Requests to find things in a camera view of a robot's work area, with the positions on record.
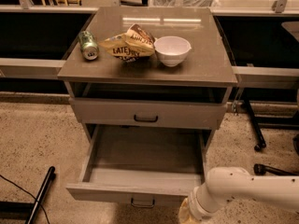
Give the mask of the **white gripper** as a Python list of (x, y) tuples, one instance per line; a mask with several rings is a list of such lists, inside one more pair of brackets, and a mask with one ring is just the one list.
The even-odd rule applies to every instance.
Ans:
[(206, 184), (195, 187), (185, 198), (178, 211), (180, 224), (192, 224), (191, 215), (197, 220), (212, 218), (219, 210)]

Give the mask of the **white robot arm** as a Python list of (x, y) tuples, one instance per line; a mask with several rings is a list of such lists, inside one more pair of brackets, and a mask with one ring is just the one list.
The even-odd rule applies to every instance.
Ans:
[(212, 168), (206, 173), (205, 182), (182, 202), (179, 223), (201, 224), (237, 199), (268, 203), (298, 213), (299, 176), (260, 176), (240, 167)]

